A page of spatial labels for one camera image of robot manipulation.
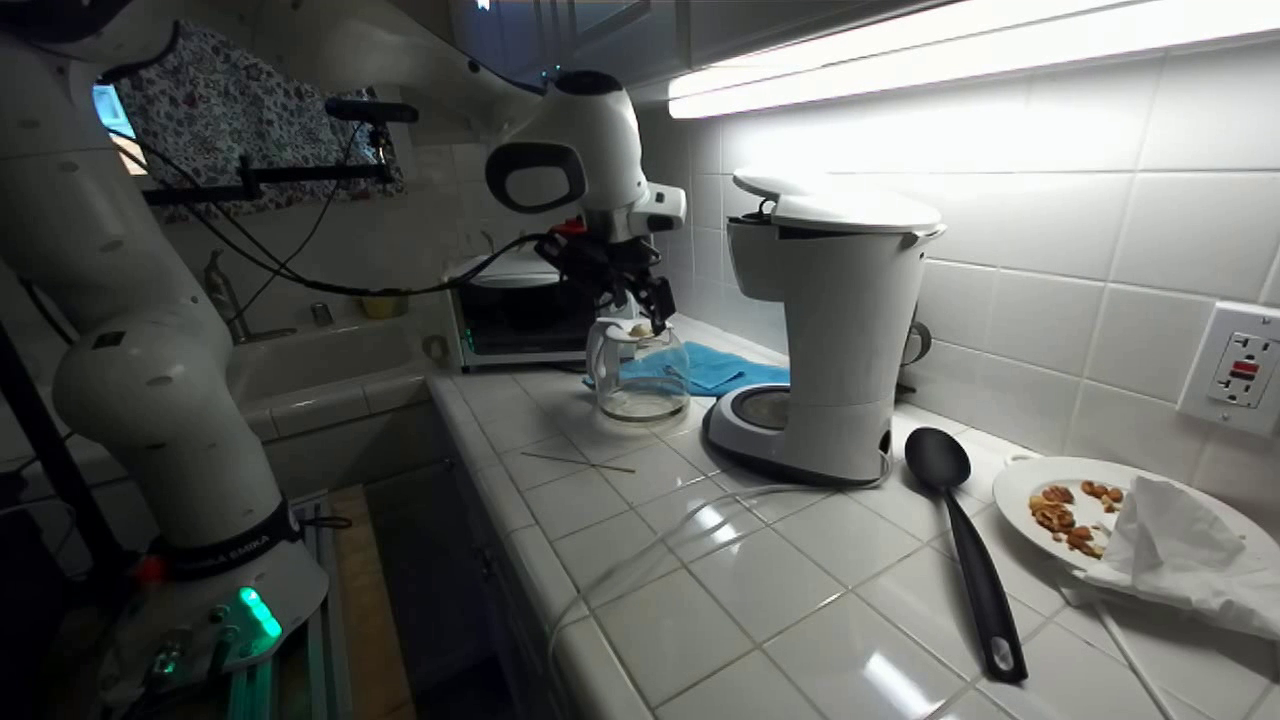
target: cable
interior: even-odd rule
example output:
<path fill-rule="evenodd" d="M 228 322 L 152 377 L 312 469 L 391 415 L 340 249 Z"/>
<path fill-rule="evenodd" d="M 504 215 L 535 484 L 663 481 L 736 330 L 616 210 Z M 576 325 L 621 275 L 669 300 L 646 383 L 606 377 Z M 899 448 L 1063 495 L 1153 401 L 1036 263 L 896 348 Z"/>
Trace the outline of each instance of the cable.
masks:
<path fill-rule="evenodd" d="M 230 325 L 238 325 L 247 317 L 247 309 L 269 296 L 269 288 L 279 281 L 279 274 L 287 268 L 292 274 L 292 259 L 319 235 L 319 223 L 334 201 L 340 183 L 332 183 L 332 193 L 323 197 L 308 235 L 277 263 L 277 274 L 237 309 Z"/>
<path fill-rule="evenodd" d="M 352 162 L 356 141 L 358 141 L 358 130 L 345 141 L 340 164 Z M 277 263 L 277 274 L 279 274 L 279 268 L 292 274 L 292 259 L 319 235 L 319 223 L 323 223 L 323 215 L 329 215 L 329 210 L 332 210 L 332 201 L 334 201 L 340 188 L 345 188 L 340 180 L 329 188 L 329 197 L 323 197 L 323 206 L 319 206 L 308 235 Z M 230 325 L 238 325 L 238 322 L 247 317 L 247 309 L 279 281 L 277 274 L 237 309 Z"/>
<path fill-rule="evenodd" d="M 299 288 L 312 288 L 312 291 L 329 291 L 329 296 L 431 296 L 431 291 L 452 291 L 452 288 L 458 288 L 458 285 L 467 285 L 472 275 L 480 275 L 488 263 L 497 263 L 499 255 L 507 255 L 510 249 L 524 249 L 524 246 L 535 246 L 535 239 L 542 239 L 542 235 L 552 235 L 552 234 L 532 234 L 532 235 L 517 235 L 517 239 L 507 239 L 507 246 L 499 246 L 497 251 L 488 251 L 480 263 L 472 263 L 467 274 L 458 274 L 458 275 L 447 275 L 447 281 L 439 281 L 439 285 L 419 285 L 419 288 L 358 288 L 358 285 L 332 285 L 332 281 L 316 281 L 316 275 L 305 275 L 305 274 L 294 274 L 294 268 L 287 268 L 271 249 L 262 249 L 223 206 L 216 206 L 213 201 L 213 210 L 220 210 L 220 215 L 254 249 L 254 251 L 262 251 L 269 259 L 261 259 L 261 255 L 251 255 L 247 249 L 238 249 L 228 234 L 220 234 L 198 210 L 185 210 L 185 212 L 192 212 L 197 215 L 197 223 L 204 223 L 220 246 L 228 246 L 242 263 L 251 263 L 251 268 L 261 268 L 261 274 L 269 274 L 269 275 L 279 275 L 279 281 L 287 281 L 287 285 L 299 285 Z"/>

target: white plate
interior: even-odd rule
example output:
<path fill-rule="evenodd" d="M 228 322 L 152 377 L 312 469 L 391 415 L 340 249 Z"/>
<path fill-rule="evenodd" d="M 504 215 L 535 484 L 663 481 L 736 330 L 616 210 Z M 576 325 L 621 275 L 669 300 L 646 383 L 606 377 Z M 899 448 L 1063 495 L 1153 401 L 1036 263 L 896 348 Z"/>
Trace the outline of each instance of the white plate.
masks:
<path fill-rule="evenodd" d="M 1126 466 L 1105 466 L 1105 459 L 1084 459 L 1084 455 L 1041 455 L 1041 459 L 1014 459 L 1006 466 L 998 477 L 996 477 L 996 507 L 998 515 L 1018 534 L 1029 537 L 1036 547 L 1043 547 L 1049 557 L 1071 566 L 1071 569 L 1096 569 L 1099 560 L 1084 557 L 1084 551 L 1071 551 L 1068 545 L 1055 545 L 1049 537 L 1049 527 L 1036 524 L 1029 500 L 1043 487 L 1043 484 L 1068 484 L 1077 506 L 1077 524 L 1099 524 L 1099 527 L 1117 527 L 1117 515 L 1121 512 L 1105 512 L 1091 495 L 1084 495 L 1077 484 L 1080 481 L 1099 481 L 1099 484 L 1110 484 L 1110 487 L 1132 487 L 1132 481 L 1142 477 L 1142 481 L 1160 481 L 1160 484 L 1175 484 L 1169 477 L 1157 477 L 1157 471 L 1139 471 L 1139 469 L 1126 469 Z M 1241 515 L 1234 507 L 1180 484 L 1186 495 L 1195 495 L 1205 507 L 1213 507 L 1234 537 L 1245 537 L 1248 545 L 1270 545 L 1270 537 L 1263 527 L 1255 527 L 1248 515 Z"/>

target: food on plate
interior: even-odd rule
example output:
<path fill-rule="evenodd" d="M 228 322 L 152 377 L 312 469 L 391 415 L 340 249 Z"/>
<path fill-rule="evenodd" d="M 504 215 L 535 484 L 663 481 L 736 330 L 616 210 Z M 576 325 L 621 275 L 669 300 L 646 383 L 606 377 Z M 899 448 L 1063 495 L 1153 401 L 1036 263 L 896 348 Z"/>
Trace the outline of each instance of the food on plate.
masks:
<path fill-rule="evenodd" d="M 1121 512 L 1124 487 L 1099 484 L 1099 481 L 1080 481 L 1080 495 L 1096 500 L 1107 515 Z M 1080 557 L 1099 560 L 1107 547 L 1110 527 L 1105 524 L 1080 524 L 1071 507 L 1077 492 L 1068 484 L 1043 484 L 1029 500 L 1030 519 L 1055 541 L 1068 545 Z"/>
<path fill-rule="evenodd" d="M 1105 512 L 1121 512 L 1121 506 L 1124 506 L 1124 487 L 1117 487 L 1117 484 L 1084 481 L 1080 487 L 1084 487 L 1084 495 L 1099 500 Z"/>
<path fill-rule="evenodd" d="M 1077 515 L 1068 506 L 1071 506 L 1071 492 L 1059 484 L 1049 484 L 1043 492 L 1030 495 L 1030 515 L 1041 527 L 1049 527 L 1050 541 L 1077 527 Z"/>

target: kitchen utensil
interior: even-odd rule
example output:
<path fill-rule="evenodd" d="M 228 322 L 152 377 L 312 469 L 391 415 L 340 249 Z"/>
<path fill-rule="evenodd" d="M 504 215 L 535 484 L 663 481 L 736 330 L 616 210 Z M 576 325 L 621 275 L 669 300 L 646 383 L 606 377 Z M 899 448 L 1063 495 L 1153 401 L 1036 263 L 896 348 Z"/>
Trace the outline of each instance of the kitchen utensil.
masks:
<path fill-rule="evenodd" d="M 1030 515 L 1029 500 L 1043 487 L 1043 484 L 1063 484 L 1077 492 L 1080 481 L 1099 481 L 1121 487 L 1124 495 L 1132 492 L 1132 481 L 1147 477 L 1147 481 L 1163 481 L 1169 477 L 1153 477 L 1126 466 L 1105 466 L 1105 459 L 1084 459 L 1084 455 L 1036 455 L 1036 459 L 1014 459 L 996 477 L 996 507 L 998 515 L 1036 547 L 1043 547 L 1049 557 L 1063 560 L 1077 571 L 1099 571 L 1105 560 L 1091 560 L 1084 551 L 1071 551 L 1068 545 L 1055 545 Z M 1213 507 L 1245 545 L 1277 545 L 1261 524 L 1250 524 L 1248 515 L 1241 515 L 1231 506 L 1205 495 L 1186 484 L 1180 484 L 1186 495 L 1195 495 L 1205 507 Z M 1117 527 L 1121 512 L 1099 512 L 1091 500 L 1077 500 L 1071 506 L 1077 524 L 1086 527 Z"/>
<path fill-rule="evenodd" d="M 932 487 L 946 507 L 965 597 L 968 597 L 976 641 L 983 651 L 983 673 L 998 684 L 1029 680 L 1024 648 L 1014 641 L 1014 624 L 1012 624 L 996 566 L 983 547 L 983 537 L 970 527 L 970 519 L 956 506 L 956 487 L 968 481 L 965 448 L 956 444 L 956 437 L 938 429 L 915 429 L 906 437 L 906 469 L 915 484 Z"/>

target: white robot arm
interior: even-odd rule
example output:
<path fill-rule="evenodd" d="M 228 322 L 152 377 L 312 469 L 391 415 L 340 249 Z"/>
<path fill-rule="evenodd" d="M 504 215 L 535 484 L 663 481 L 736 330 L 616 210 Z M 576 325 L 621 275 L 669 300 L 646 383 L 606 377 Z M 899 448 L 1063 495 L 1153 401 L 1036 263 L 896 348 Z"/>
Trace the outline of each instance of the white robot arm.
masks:
<path fill-rule="evenodd" d="M 223 635 L 208 611 L 237 597 L 261 600 L 271 624 L 242 635 L 228 662 L 261 662 L 323 600 L 329 579 L 294 545 L 269 455 L 242 425 L 228 381 L 228 330 L 166 249 L 159 223 L 94 126 L 90 81 L 104 68 L 154 58 L 171 20 L 192 17 L 237 33 L 237 5 L 213 0 L 8 0 L 0 5 L 0 259 L 40 285 L 76 325 L 76 348 L 55 373 L 55 408 L 98 441 L 140 484 L 154 524 L 166 585 L 118 620 L 104 668 L 104 701 L 135 701 L 154 651 L 176 641 L 216 655 Z M 305 0 L 269 5 L 251 33 L 285 74 L 332 92 L 401 86 L 467 110 L 472 130 L 504 150 L 558 150 L 578 188 L 552 197 L 600 215 L 596 239 L 643 246 L 652 221 L 680 221 L 685 193 L 641 172 L 633 99 L 606 78 L 562 78 L 546 97 L 510 88 L 391 5 Z"/>

